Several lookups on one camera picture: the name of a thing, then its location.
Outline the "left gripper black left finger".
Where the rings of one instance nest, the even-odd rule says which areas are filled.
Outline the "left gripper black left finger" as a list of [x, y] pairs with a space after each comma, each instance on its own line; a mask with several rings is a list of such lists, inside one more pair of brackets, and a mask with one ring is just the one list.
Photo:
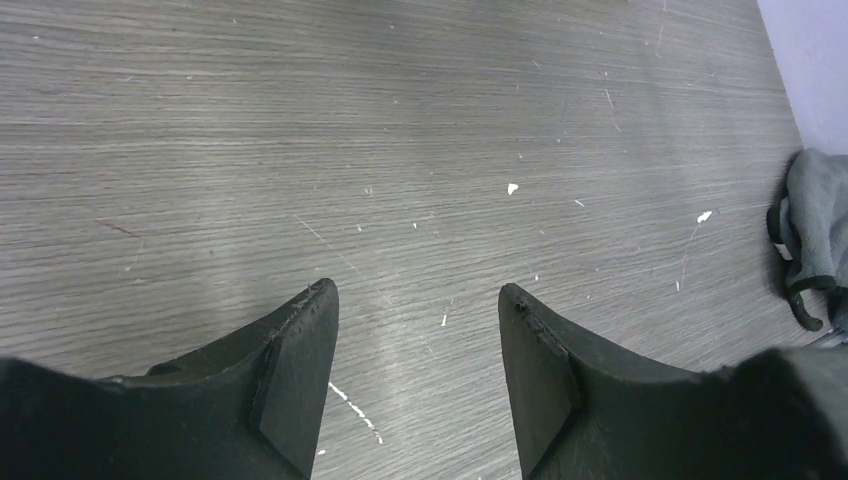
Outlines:
[[339, 329], [324, 278], [142, 376], [1, 362], [5, 479], [308, 479]]

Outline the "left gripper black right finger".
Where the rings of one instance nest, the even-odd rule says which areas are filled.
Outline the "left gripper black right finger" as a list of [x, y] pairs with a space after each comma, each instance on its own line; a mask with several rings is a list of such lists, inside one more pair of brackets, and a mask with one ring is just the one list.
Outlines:
[[630, 351], [516, 284], [498, 298], [526, 479], [843, 479], [847, 351], [770, 348], [694, 372]]

